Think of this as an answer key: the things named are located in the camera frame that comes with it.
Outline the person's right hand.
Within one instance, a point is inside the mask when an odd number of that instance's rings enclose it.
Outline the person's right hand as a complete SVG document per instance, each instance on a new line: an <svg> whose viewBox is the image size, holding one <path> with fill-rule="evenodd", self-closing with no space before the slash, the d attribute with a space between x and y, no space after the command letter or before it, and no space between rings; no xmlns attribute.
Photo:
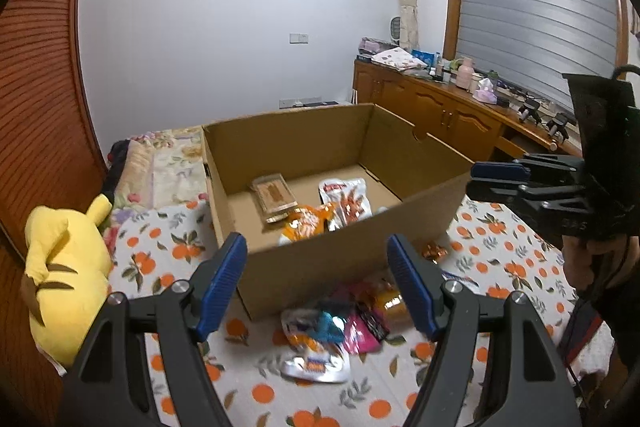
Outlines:
<svg viewBox="0 0 640 427"><path fill-rule="evenodd" d="M639 237L619 235L606 242L562 237L564 275L576 291L585 291L595 281L612 287L630 277L639 262Z"/></svg>

